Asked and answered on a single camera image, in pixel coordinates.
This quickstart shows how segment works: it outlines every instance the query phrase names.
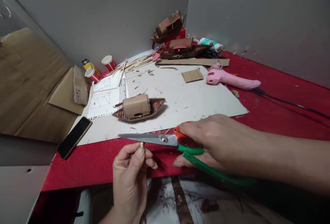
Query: yellow container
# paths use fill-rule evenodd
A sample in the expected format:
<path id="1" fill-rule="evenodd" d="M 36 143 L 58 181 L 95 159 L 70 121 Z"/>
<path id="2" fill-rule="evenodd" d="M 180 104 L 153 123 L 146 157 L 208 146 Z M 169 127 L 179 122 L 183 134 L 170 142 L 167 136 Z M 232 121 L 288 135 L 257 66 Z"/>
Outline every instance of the yellow container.
<path id="1" fill-rule="evenodd" d="M 92 64 L 92 67 L 95 68 L 95 71 L 97 72 L 97 74 L 99 74 L 101 76 L 101 72 L 94 66 L 94 64 L 92 62 L 89 63 L 88 59 L 84 59 L 81 63 L 84 66 L 86 71 L 91 67 L 90 65 Z"/>

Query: cardboard boat model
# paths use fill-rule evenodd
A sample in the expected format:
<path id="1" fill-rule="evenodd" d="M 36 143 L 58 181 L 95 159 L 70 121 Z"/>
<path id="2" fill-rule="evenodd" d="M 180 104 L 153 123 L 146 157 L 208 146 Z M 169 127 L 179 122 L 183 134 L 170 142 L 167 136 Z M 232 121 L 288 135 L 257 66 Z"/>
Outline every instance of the cardboard boat model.
<path id="1" fill-rule="evenodd" d="M 152 49 L 155 48 L 155 43 L 161 44 L 179 33 L 184 20 L 184 15 L 181 16 L 180 11 L 176 11 L 169 18 L 166 18 L 163 22 L 161 22 L 156 27 L 154 37 L 151 39 L 153 41 Z"/>
<path id="2" fill-rule="evenodd" d="M 193 45 L 194 38 L 172 40 L 168 50 L 161 53 L 162 59 L 183 59 L 198 57 L 207 51 L 211 45 Z"/>
<path id="3" fill-rule="evenodd" d="M 123 107 L 112 115 L 128 122 L 150 118 L 158 113 L 166 99 L 149 98 L 147 94 L 141 94 L 123 100 Z"/>

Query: red paper cup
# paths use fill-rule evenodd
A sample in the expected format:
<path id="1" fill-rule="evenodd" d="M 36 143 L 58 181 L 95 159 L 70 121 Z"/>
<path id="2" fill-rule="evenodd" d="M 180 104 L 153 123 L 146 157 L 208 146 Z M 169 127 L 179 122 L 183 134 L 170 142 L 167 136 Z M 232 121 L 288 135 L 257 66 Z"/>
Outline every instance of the red paper cup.
<path id="1" fill-rule="evenodd" d="M 101 75 L 99 75 L 92 67 L 87 69 L 85 72 L 85 77 L 90 78 L 95 83 L 98 83 L 101 80 Z"/>
<path id="2" fill-rule="evenodd" d="M 116 67 L 116 64 L 114 63 L 111 55 L 104 57 L 102 60 L 102 63 L 103 63 L 103 65 L 105 65 L 107 67 L 107 69 L 110 72 L 113 71 L 114 68 Z"/>

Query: scissors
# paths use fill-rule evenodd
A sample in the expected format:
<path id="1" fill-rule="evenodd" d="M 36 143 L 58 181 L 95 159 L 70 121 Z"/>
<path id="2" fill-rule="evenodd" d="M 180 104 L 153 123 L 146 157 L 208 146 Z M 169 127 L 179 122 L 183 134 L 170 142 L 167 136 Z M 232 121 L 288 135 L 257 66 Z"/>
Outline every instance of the scissors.
<path id="1" fill-rule="evenodd" d="M 163 135 L 163 134 L 119 134 L 119 137 L 135 140 L 139 142 L 157 144 L 165 147 L 176 148 L 179 152 L 182 152 L 183 157 L 186 158 L 190 163 L 192 163 L 196 168 L 202 170 L 203 172 L 209 174 L 211 177 L 226 183 L 234 184 L 237 186 L 250 186 L 256 183 L 254 178 L 246 177 L 229 177 L 226 174 L 217 171 L 210 166 L 206 165 L 194 155 L 201 155 L 204 153 L 203 148 L 189 148 L 184 145 L 181 145 L 179 141 L 185 140 L 187 143 L 188 140 L 192 141 L 191 138 L 187 137 L 180 132 L 179 126 L 174 128 L 173 135 Z"/>

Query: black cable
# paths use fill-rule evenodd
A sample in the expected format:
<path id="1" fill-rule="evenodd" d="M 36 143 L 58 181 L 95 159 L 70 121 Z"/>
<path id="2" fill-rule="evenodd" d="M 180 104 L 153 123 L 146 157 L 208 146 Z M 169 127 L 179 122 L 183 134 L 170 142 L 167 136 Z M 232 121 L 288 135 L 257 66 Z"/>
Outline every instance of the black cable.
<path id="1" fill-rule="evenodd" d="M 326 114 L 324 114 L 324 113 L 322 113 L 322 112 L 319 112 L 319 111 L 317 111 L 317 110 L 314 110 L 314 109 L 311 109 L 311 108 L 308 108 L 308 107 L 304 107 L 304 106 L 302 106 L 302 105 L 295 104 L 295 103 L 292 103 L 292 102 L 289 102 L 289 101 L 286 101 L 286 100 L 283 100 L 283 99 L 280 99 L 280 98 L 277 98 L 277 97 L 273 97 L 273 96 L 271 96 L 271 95 L 268 95 L 268 94 L 266 94 L 263 90 L 259 89 L 258 87 L 252 89 L 252 91 L 255 92 L 255 93 L 257 93 L 257 94 L 264 95 L 264 96 L 270 97 L 270 98 L 272 98 L 272 99 L 275 99 L 275 100 L 277 100 L 277 101 L 281 101 L 281 102 L 284 102 L 284 103 L 286 103 L 286 104 L 290 104 L 290 105 L 293 105 L 293 106 L 300 107 L 300 108 L 302 108 L 302 109 L 305 109 L 305 110 L 311 111 L 311 112 L 313 112 L 313 113 L 315 113 L 315 114 L 318 114 L 318 115 L 323 116 L 323 117 L 325 117 L 325 118 L 327 118 L 327 119 L 330 119 L 330 116 L 327 116 Z"/>

